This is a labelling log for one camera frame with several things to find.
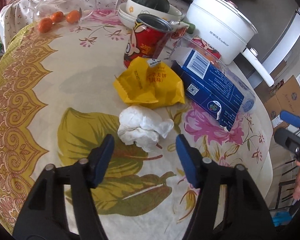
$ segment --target open can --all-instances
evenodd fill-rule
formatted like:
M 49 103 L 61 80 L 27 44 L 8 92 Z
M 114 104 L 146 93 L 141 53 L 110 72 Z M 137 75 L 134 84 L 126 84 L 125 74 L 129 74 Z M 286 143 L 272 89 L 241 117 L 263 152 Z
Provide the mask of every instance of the open can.
M 167 21 L 151 14 L 139 14 L 123 56 L 124 65 L 129 67 L 136 57 L 158 58 L 171 32 L 172 26 Z

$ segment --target green pumpkin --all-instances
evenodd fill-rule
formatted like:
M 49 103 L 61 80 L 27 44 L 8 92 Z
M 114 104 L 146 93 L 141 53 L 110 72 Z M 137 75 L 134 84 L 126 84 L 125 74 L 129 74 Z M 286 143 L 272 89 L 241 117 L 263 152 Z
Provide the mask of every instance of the green pumpkin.
M 170 3 L 168 0 L 131 0 L 131 1 L 164 13 L 167 13 L 170 9 Z

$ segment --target qr code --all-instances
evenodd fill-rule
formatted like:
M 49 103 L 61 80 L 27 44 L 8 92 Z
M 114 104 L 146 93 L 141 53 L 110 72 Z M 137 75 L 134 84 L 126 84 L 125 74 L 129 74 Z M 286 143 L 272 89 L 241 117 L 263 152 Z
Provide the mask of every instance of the qr code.
M 193 84 L 190 84 L 190 86 L 187 88 L 187 91 L 194 96 L 199 89 L 197 89 Z

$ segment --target open cardboard box flap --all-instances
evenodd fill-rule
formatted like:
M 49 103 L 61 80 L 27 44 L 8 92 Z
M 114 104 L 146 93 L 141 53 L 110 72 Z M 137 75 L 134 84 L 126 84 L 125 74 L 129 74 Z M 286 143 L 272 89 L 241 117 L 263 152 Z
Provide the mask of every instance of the open cardboard box flap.
M 280 119 L 280 112 L 286 110 L 300 116 L 300 86 L 294 76 L 279 88 L 273 97 L 264 104 L 275 132 L 279 127 L 289 124 Z

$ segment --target floor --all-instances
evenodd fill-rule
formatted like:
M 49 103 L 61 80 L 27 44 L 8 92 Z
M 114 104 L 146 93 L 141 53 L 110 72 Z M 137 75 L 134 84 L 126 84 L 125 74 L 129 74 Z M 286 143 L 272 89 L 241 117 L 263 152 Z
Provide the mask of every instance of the floor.
M 272 168 L 273 168 L 273 180 L 271 187 L 268 191 L 268 194 L 265 198 L 266 204 L 269 207 L 269 209 L 273 209 L 276 204 L 278 191 L 279 191 L 279 183 L 282 181 L 287 181 L 291 179 L 295 179 L 295 176 L 298 172 L 298 168 L 295 170 L 289 172 L 286 175 L 282 175 L 284 172 L 288 171 L 292 167 L 295 166 L 295 163 L 289 163 L 284 164 L 285 162 L 291 161 L 295 159 L 295 156 L 291 154 L 289 151 L 283 149 L 280 145 L 276 144 L 273 137 L 271 138 L 270 148 L 269 148 Z M 293 190 L 288 190 L 290 188 L 293 188 L 294 184 L 287 185 L 282 188 L 281 196 L 285 197 L 288 194 L 291 194 Z M 285 201 L 283 203 L 280 203 L 279 207 L 288 206 L 292 203 L 292 199 Z

